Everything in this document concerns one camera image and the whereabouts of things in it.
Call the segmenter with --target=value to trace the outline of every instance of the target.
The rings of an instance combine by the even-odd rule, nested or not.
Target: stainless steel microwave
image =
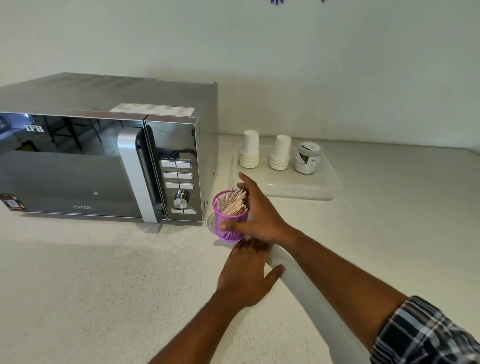
[[[216,83],[59,73],[0,87],[12,211],[199,223],[217,158]]]

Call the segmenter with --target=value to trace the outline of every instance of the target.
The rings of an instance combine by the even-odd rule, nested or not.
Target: hand
[[[264,278],[264,267],[273,244],[243,238],[232,249],[218,278],[217,293],[225,293],[238,310],[253,306],[270,292],[285,271],[276,266]]]
[[[282,245],[286,233],[292,230],[278,214],[270,200],[260,191],[255,181],[239,173],[244,183],[237,186],[248,192],[250,198],[250,220],[246,222],[225,221],[221,231],[236,231],[253,236],[264,242]]]

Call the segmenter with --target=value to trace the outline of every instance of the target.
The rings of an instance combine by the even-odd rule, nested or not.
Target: countertop
[[[239,137],[220,137],[214,193]],[[333,201],[272,198],[291,225],[480,338],[480,157],[467,150],[321,142]],[[147,363],[208,300],[229,254],[201,227],[47,218],[0,206],[0,362]],[[213,363],[366,363],[291,258],[232,322]]]

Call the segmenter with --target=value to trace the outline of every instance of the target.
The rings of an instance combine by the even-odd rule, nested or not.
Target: plastic tray
[[[286,170],[274,170],[268,165],[273,146],[259,146],[260,162],[256,168],[244,168],[240,165],[239,150],[240,146],[232,159],[229,189],[241,182],[239,172],[255,180],[266,196],[330,201],[334,197],[334,192],[342,188],[325,154],[318,161],[314,173],[303,174],[294,168],[296,148],[290,149],[290,162]]]

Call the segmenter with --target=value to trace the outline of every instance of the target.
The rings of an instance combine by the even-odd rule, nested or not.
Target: pen holder
[[[222,209],[227,203],[228,196],[230,194],[230,190],[225,190],[220,193],[217,193],[213,198],[212,206],[213,210],[215,211],[215,234],[222,240],[226,242],[236,242],[243,238],[245,234],[241,232],[233,232],[233,231],[220,231],[220,225],[227,220],[230,221],[247,221],[248,211],[245,211],[241,215],[237,216],[230,216],[222,214]]]

